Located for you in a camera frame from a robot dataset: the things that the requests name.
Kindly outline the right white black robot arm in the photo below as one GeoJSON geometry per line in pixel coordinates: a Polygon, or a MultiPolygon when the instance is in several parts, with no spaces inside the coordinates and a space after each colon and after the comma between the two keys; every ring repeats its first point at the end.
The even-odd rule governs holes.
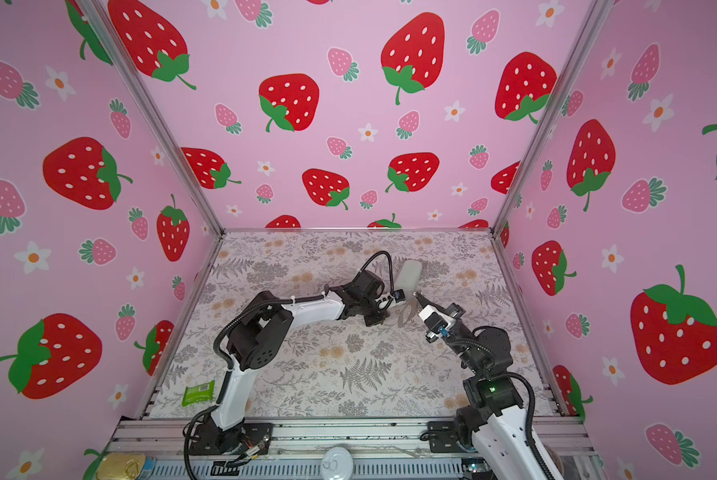
{"type": "Polygon", "coordinates": [[[469,405],[458,410],[458,442],[475,450],[499,479],[561,479],[562,472],[534,430],[537,396],[524,376],[510,372],[512,344],[495,326],[471,329],[457,304],[440,306],[415,294],[427,332],[458,355],[472,376],[463,382],[469,405]]]}

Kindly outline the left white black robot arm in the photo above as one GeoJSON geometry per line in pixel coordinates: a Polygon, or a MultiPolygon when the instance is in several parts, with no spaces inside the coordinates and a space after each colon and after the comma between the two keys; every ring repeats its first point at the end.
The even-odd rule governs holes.
{"type": "Polygon", "coordinates": [[[226,363],[226,372],[214,405],[196,414],[184,428],[184,454],[225,454],[244,445],[246,402],[256,376],[276,358],[290,330],[354,316],[375,326],[388,317],[391,307],[406,300],[404,288],[384,282],[369,270],[312,296],[284,299],[270,291],[258,294],[212,344],[214,353],[226,363]]]}

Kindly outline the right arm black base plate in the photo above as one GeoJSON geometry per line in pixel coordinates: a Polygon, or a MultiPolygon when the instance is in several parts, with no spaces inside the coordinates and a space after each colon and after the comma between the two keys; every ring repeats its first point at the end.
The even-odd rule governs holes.
{"type": "Polygon", "coordinates": [[[471,443],[471,432],[458,421],[430,421],[420,435],[433,453],[476,453],[471,443]]]}

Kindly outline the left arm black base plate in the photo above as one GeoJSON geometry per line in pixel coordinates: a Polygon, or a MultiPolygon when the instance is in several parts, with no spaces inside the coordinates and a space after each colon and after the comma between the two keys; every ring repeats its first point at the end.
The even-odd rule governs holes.
{"type": "Polygon", "coordinates": [[[242,422],[228,430],[222,430],[212,422],[200,423],[190,434],[188,454],[196,456],[248,454],[264,455],[272,440],[272,423],[242,422]]]}

